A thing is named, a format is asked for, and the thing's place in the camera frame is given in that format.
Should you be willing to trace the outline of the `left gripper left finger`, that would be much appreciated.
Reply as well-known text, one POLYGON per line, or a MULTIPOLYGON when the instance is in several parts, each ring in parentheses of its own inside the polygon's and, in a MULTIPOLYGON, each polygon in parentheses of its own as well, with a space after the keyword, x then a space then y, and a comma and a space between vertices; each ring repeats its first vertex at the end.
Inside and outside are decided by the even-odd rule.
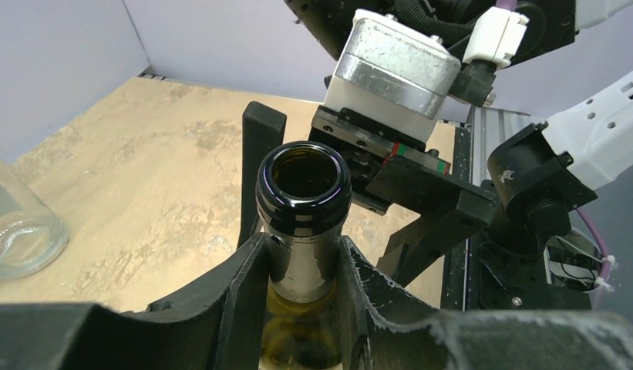
POLYGON ((0 304, 0 369, 256 369, 265 236, 141 312, 94 303, 0 304))

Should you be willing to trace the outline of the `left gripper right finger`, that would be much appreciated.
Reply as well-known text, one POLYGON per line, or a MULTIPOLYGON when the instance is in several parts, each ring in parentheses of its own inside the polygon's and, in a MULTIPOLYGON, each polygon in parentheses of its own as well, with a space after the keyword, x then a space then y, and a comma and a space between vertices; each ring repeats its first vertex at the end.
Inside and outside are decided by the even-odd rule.
POLYGON ((345 369, 633 369, 633 326, 593 311, 444 311, 343 237, 338 315, 345 369))

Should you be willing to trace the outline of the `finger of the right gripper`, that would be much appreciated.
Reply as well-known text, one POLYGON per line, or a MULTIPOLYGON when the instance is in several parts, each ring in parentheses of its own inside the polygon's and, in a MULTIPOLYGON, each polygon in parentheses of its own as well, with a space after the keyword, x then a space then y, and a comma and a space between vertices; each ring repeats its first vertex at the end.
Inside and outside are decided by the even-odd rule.
POLYGON ((241 222, 237 246, 261 229, 255 187, 264 158, 283 143, 287 116, 263 103, 248 103, 242 114, 241 222))
POLYGON ((391 156, 366 189, 419 217, 393 233, 376 268, 405 287, 466 238, 453 223, 461 218, 463 194, 476 202, 480 229, 488 227, 497 209, 497 195, 443 175, 404 156, 391 156))

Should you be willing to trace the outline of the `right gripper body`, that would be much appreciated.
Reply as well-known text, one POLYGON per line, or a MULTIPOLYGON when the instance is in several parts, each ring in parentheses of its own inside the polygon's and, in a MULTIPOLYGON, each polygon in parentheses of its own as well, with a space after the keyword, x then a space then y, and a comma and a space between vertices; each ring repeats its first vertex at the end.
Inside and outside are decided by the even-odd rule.
POLYGON ((351 109, 336 112, 319 106, 308 138, 342 156, 351 170, 353 203, 379 215, 384 215, 392 203, 370 193, 366 187, 391 156, 404 156, 443 175, 448 175, 451 169, 449 162, 439 158, 438 150, 427 150, 424 142, 351 109))

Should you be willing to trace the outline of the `dark green bottle silver foil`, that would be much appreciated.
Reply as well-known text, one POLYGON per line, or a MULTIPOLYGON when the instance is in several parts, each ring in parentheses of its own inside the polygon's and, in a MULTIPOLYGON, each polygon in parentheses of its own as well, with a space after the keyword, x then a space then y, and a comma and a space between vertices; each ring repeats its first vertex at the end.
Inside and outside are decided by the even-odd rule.
POLYGON ((338 253, 352 202, 350 170, 329 146, 286 143, 262 161, 255 197, 269 262, 259 367, 336 368, 338 253))

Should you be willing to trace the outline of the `clear round bottle silver cap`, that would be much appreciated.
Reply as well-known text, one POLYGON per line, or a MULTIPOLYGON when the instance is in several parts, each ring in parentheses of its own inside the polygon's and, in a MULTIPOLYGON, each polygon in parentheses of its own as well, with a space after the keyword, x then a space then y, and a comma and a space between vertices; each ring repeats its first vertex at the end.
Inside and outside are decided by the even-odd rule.
POLYGON ((0 279, 34 274, 66 248, 62 220, 0 160, 0 279))

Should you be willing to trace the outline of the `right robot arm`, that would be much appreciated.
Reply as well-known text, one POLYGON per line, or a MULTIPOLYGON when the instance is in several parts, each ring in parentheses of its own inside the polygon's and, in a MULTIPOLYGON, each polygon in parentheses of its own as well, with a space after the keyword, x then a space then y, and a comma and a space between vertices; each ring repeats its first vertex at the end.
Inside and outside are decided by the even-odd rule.
POLYGON ((393 14, 400 25, 442 38, 447 62, 458 73, 421 84, 417 121, 398 117, 395 97, 381 96, 389 118, 381 120, 351 101, 318 107, 310 137, 340 153, 349 169, 353 198, 370 210, 392 204, 408 207, 419 218, 395 232, 380 257, 379 269, 406 286, 474 231, 483 234, 500 257, 498 274, 507 290, 526 281, 540 288, 544 242, 571 229, 569 213, 596 198, 596 186, 580 169, 587 150, 562 143, 559 129, 547 122, 530 124, 497 146, 487 157, 492 193, 500 202, 490 223, 476 218, 468 229, 453 211, 474 187, 454 183, 447 162, 427 165, 426 139, 446 94, 468 103, 486 102, 495 73, 571 43, 582 29, 609 19, 628 7, 626 1, 290 1, 288 7, 344 70, 358 71, 345 43, 360 9, 393 14))

